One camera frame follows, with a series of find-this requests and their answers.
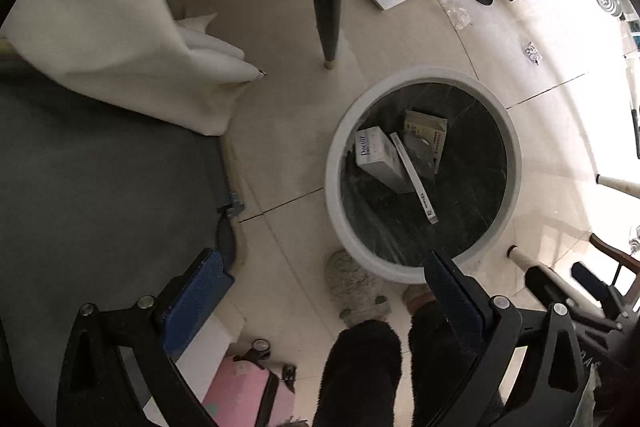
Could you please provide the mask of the small white carton box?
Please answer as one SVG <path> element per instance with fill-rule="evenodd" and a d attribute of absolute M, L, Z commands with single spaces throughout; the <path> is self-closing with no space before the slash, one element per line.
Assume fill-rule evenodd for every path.
<path fill-rule="evenodd" d="M 419 113 L 415 110 L 406 110 L 405 132 L 425 141 L 428 145 L 433 176 L 438 173 L 442 160 L 447 130 L 448 121 L 446 118 Z"/>

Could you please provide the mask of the white box german flag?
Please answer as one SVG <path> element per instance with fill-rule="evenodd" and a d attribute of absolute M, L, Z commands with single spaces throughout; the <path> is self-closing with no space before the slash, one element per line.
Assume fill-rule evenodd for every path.
<path fill-rule="evenodd" d="M 430 199 L 428 198 L 419 173 L 416 171 L 416 167 L 413 166 L 404 143 L 402 143 L 396 132 L 390 135 L 390 139 L 392 140 L 394 147 L 397 150 L 397 154 L 402 162 L 402 165 L 404 165 L 407 171 L 408 178 L 414 187 L 414 191 L 416 191 L 416 196 L 418 196 L 418 199 L 420 200 L 421 206 L 425 212 L 425 216 L 427 217 L 428 222 L 430 222 L 431 225 L 436 225 L 436 223 L 438 222 L 436 212 Z"/>

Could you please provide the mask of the long white toothpaste box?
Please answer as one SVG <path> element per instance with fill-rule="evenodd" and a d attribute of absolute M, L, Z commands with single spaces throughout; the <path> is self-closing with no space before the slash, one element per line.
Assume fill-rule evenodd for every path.
<path fill-rule="evenodd" d="M 355 134 L 357 166 L 397 194 L 412 191 L 406 169 L 397 150 L 380 127 L 358 130 Z"/>

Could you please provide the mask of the white round trash bin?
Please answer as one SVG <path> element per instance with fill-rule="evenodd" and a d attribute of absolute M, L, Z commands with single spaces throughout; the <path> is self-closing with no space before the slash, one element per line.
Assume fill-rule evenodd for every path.
<path fill-rule="evenodd" d="M 446 118 L 438 173 L 425 141 L 405 132 L 406 110 Z M 416 191 L 397 194 L 356 164 L 355 134 L 396 132 L 436 212 L 431 225 Z M 477 80 L 437 67 L 402 70 L 346 110 L 326 161 L 326 209 L 342 246 L 383 280 L 422 284 L 426 255 L 462 262 L 483 256 L 512 216 L 521 185 L 520 144 L 512 120 Z"/>

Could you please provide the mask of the right grey fuzzy slipper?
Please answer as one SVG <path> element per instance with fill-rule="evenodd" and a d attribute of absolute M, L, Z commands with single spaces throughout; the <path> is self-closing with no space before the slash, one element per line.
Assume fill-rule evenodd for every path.
<path fill-rule="evenodd" d="M 427 284 L 410 285 L 402 294 L 402 302 L 410 315 L 416 314 L 420 308 L 435 300 L 431 287 Z"/>

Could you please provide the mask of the grey fuzzy slipper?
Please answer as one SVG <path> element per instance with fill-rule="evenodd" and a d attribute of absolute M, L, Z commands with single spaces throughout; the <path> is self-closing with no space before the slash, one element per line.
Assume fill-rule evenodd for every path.
<path fill-rule="evenodd" d="M 364 269 L 346 251 L 337 251 L 324 267 L 324 278 L 338 316 L 352 327 L 382 320 L 392 312 L 381 277 Z"/>
<path fill-rule="evenodd" d="M 402 302 L 410 315 L 416 314 L 420 308 L 435 300 L 431 287 L 427 284 L 410 285 L 402 294 Z"/>

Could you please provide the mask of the dark grey sofa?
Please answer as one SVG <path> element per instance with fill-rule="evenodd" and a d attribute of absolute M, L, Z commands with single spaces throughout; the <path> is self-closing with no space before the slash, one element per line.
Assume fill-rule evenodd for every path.
<path fill-rule="evenodd" d="M 2 79 L 1 318 L 18 389 L 46 425 L 78 308 L 128 307 L 214 246 L 219 152 L 47 78 Z"/>

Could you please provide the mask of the left grey fuzzy slipper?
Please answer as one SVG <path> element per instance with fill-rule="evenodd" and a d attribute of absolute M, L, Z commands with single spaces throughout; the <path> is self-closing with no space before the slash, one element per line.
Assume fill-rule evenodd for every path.
<path fill-rule="evenodd" d="M 324 278 L 338 316 L 352 327 L 382 320 L 392 312 L 381 277 L 364 269 L 346 251 L 337 251 L 324 267 Z"/>

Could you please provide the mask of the dumbbell on floor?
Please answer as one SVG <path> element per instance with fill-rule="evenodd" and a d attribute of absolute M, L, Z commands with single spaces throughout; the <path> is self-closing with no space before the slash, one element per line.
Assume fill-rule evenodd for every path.
<path fill-rule="evenodd" d="M 608 15 L 620 18 L 623 15 L 622 0 L 597 0 L 597 4 Z"/>

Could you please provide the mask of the white cloth on chair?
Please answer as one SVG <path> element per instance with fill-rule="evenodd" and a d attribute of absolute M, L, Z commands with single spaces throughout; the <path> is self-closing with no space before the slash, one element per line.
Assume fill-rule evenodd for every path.
<path fill-rule="evenodd" d="M 2 34 L 26 62 L 89 98 L 202 135 L 228 129 L 262 79 L 207 16 L 174 20 L 166 0 L 17 0 Z"/>

